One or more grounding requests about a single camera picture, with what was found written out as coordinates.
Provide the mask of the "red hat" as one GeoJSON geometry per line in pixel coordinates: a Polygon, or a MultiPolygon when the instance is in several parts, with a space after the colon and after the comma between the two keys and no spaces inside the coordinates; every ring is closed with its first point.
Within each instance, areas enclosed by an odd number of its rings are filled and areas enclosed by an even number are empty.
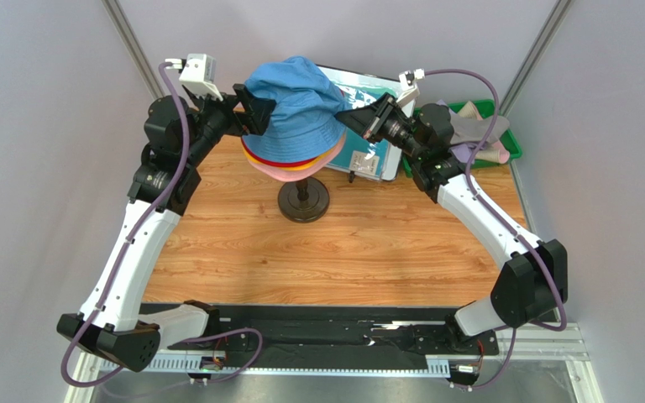
{"type": "Polygon", "coordinates": [[[276,162],[276,161],[266,160],[259,157],[249,149],[249,147],[246,145],[246,143],[243,140],[241,141],[241,144],[242,144],[244,155],[250,162],[253,162],[254,164],[258,164],[258,165],[266,165],[274,168],[281,168],[283,170],[302,170],[304,168],[310,167],[312,164],[317,163],[319,160],[322,160],[324,157],[327,157],[334,150],[334,147],[332,147],[328,151],[320,154],[319,156],[308,160],[301,160],[301,161],[295,161],[295,162],[276,162]]]}

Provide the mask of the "yellow bucket hat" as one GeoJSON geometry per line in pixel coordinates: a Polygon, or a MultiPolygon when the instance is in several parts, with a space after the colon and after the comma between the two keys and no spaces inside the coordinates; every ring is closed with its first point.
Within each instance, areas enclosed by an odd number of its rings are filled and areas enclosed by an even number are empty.
{"type": "Polygon", "coordinates": [[[285,170],[285,171],[305,170],[305,169],[312,168],[315,165],[321,165],[323,163],[327,163],[339,152],[339,147],[335,146],[330,150],[326,151],[325,153],[320,154],[319,156],[309,160],[303,160],[303,161],[297,161],[297,162],[274,162],[271,160],[265,160],[260,158],[258,155],[254,154],[247,147],[245,143],[242,143],[242,146],[243,146],[243,152],[245,157],[253,165],[262,165],[264,167],[285,170]]]}

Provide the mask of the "blue hat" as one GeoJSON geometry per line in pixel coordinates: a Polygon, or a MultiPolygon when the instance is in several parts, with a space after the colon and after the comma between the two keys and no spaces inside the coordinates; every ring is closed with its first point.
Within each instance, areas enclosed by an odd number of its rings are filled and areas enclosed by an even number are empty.
{"type": "Polygon", "coordinates": [[[334,147],[345,134],[346,127],[334,115],[350,109],[346,97],[304,56],[264,63],[244,84],[255,97],[276,101],[265,133],[242,138],[263,159],[308,160],[334,147]]]}

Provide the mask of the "pink bucket hat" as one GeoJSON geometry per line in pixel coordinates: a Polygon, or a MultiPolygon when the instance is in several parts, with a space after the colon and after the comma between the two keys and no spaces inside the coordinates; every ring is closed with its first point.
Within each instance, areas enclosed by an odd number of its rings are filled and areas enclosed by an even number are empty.
{"type": "Polygon", "coordinates": [[[269,176],[270,178],[280,182],[294,182],[306,179],[307,177],[314,175],[322,168],[324,168],[342,151],[345,140],[346,135],[344,134],[341,139],[335,144],[335,146],[330,150],[326,151],[324,154],[319,155],[317,158],[311,160],[310,162],[296,167],[277,167],[273,165],[266,165],[261,161],[256,160],[248,151],[245,151],[244,155],[253,168],[269,176]]]}

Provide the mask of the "grey hat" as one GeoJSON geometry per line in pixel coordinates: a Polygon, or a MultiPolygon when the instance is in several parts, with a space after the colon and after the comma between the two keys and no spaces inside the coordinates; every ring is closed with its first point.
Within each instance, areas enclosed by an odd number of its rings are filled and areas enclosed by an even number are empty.
{"type": "MultiPolygon", "coordinates": [[[[450,141],[451,145],[462,143],[479,143],[486,135],[492,118],[478,120],[476,118],[465,118],[455,113],[450,117],[454,128],[454,134],[450,141]]],[[[509,129],[510,122],[503,116],[498,116],[493,128],[486,138],[487,143],[495,143],[501,140],[501,136],[509,129]]]]}

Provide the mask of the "lavender hat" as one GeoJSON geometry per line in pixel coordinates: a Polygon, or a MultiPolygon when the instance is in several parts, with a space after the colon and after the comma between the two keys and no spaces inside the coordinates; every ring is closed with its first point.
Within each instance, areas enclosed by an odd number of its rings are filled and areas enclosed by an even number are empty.
{"type": "MultiPolygon", "coordinates": [[[[481,121],[483,118],[472,101],[467,101],[457,112],[456,116],[459,118],[474,119],[481,121]]],[[[469,162],[472,151],[475,149],[476,143],[470,141],[465,141],[460,144],[455,144],[451,147],[451,151],[454,156],[462,163],[466,164],[469,162]]]]}

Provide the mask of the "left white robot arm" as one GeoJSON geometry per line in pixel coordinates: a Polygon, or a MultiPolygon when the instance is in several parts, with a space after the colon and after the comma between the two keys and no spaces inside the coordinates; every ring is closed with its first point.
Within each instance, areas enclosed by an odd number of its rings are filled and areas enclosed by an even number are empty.
{"type": "Polygon", "coordinates": [[[147,144],[128,190],[123,225],[100,280],[57,331],[87,353],[139,372],[177,343],[219,331],[219,310],[200,301],[153,314],[140,310],[153,268],[200,184],[198,166],[225,135],[261,135],[275,101],[237,84],[221,97],[169,95],[151,103],[147,144]]]}

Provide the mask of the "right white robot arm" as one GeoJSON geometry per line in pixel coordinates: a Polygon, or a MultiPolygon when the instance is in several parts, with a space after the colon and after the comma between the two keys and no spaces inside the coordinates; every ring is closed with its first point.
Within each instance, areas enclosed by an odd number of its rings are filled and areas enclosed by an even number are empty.
{"type": "Polygon", "coordinates": [[[452,154],[454,115],[445,105],[408,117],[391,94],[335,118],[362,139],[385,140],[410,158],[417,188],[451,212],[482,243],[501,272],[490,295],[459,308],[448,320],[459,340],[500,327],[518,328],[568,300],[568,253],[542,241],[500,209],[452,154]]]}

